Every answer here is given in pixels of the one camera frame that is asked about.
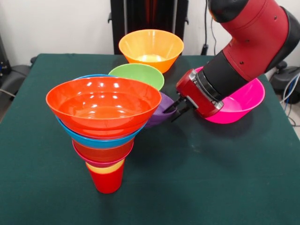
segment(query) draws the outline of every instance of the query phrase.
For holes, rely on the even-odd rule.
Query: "table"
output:
[[[162,91],[176,99],[179,78],[210,59],[180,56]],[[190,111],[144,129],[121,188],[97,192],[45,96],[59,83],[124,63],[121,55],[38,56],[0,124],[0,224],[300,223],[299,140],[264,75],[264,102],[234,124],[213,124]]]

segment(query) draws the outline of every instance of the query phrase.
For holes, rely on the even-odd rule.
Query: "red robot arm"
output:
[[[299,22],[274,0],[209,0],[209,9],[232,40],[202,71],[188,71],[176,85],[180,99],[202,117],[218,112],[225,97],[271,70],[300,41]]]

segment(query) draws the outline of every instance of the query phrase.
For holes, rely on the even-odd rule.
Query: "plastic cup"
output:
[[[161,73],[170,69],[183,48],[178,36],[164,30],[137,30],[119,42],[119,49],[129,63],[147,64]]]
[[[161,90],[165,83],[165,78],[158,69],[140,63],[129,63],[118,66],[109,72],[109,75],[141,81],[157,90]]]
[[[124,162],[125,159],[112,166],[103,168],[94,167],[86,163],[96,189],[99,192],[103,194],[111,194],[121,187]]]

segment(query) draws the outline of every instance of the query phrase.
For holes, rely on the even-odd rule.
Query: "red cup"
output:
[[[96,189],[99,192],[103,194],[111,194],[121,187],[124,162],[125,159],[112,166],[102,168],[94,167],[86,163]]]

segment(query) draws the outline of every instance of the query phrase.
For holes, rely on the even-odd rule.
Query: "plastic bowl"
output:
[[[113,162],[123,158],[131,150],[133,141],[134,138],[121,146],[110,149],[96,149],[84,146],[72,139],[73,145],[83,157],[100,163]]]
[[[183,48],[178,36],[164,30],[134,31],[119,42],[119,49],[129,63],[147,64],[161,73],[170,69]]]
[[[201,71],[202,68],[203,67],[197,68],[196,72]],[[259,79],[256,78],[230,96],[224,98],[224,106],[221,110],[206,119],[219,124],[234,123],[259,106],[264,100],[264,97],[264,86]]]
[[[91,148],[100,148],[100,149],[109,149],[109,148],[114,148],[120,145],[123,145],[127,142],[129,142],[132,138],[134,138],[143,128],[146,124],[144,124],[140,129],[135,131],[134,133],[123,137],[123,138],[118,138],[118,139],[111,139],[111,140],[99,140],[99,139],[92,139],[92,138],[87,138],[82,135],[79,135],[75,133],[74,131],[70,130],[67,128],[61,120],[56,117],[57,121],[61,124],[61,126],[64,128],[66,133],[71,136],[72,139],[76,140],[78,143],[88,146]]]
[[[83,79],[83,78],[90,78],[90,77],[99,77],[99,76],[113,76],[113,75],[106,75],[106,74],[90,74],[90,75],[85,75],[85,76],[81,76],[78,77],[74,80],[78,80],[78,79]]]
[[[170,105],[174,103],[173,99],[171,99],[169,96],[165,95],[164,93],[160,93],[162,96],[162,100],[157,108],[157,110],[153,113],[151,118],[146,123],[145,128],[150,128],[156,125],[161,124],[168,118],[170,118],[177,110],[177,108],[174,108],[173,111],[168,113],[163,113],[164,110],[166,110]]]
[[[130,151],[124,157],[122,157],[122,158],[120,158],[118,160],[115,160],[113,162],[107,162],[107,163],[99,163],[99,162],[95,162],[95,161],[89,160],[88,158],[86,158],[83,155],[81,155],[80,152],[75,147],[75,145],[74,145],[73,142],[72,142],[72,144],[73,144],[74,150],[79,155],[79,157],[81,159],[83,159],[86,163],[88,163],[89,165],[92,165],[92,166],[95,166],[95,167],[108,167],[108,166],[112,166],[112,165],[118,163],[119,161],[122,161],[123,159],[125,159],[129,155],[129,153],[131,152],[131,150],[133,149],[133,145],[132,145],[132,148],[130,149]]]
[[[118,66],[109,72],[109,75],[141,81],[157,90],[161,90],[165,83],[165,78],[158,69],[140,63],[129,63]]]
[[[112,76],[113,75],[105,75],[105,74],[91,74],[91,75],[85,75],[76,78],[77,79],[83,79],[83,78],[90,78],[90,77],[100,77],[100,76]],[[88,135],[85,135],[85,137],[90,137],[90,138],[106,138],[106,139],[115,139],[115,138],[122,138],[125,137],[126,135],[123,136],[115,136],[116,134],[120,133],[120,130],[113,130],[113,131],[94,131],[94,130],[85,130],[85,131],[80,131],[80,133],[88,133]]]
[[[68,81],[51,89],[46,102],[71,130],[107,139],[142,127],[161,102],[152,86],[122,77],[91,77]]]

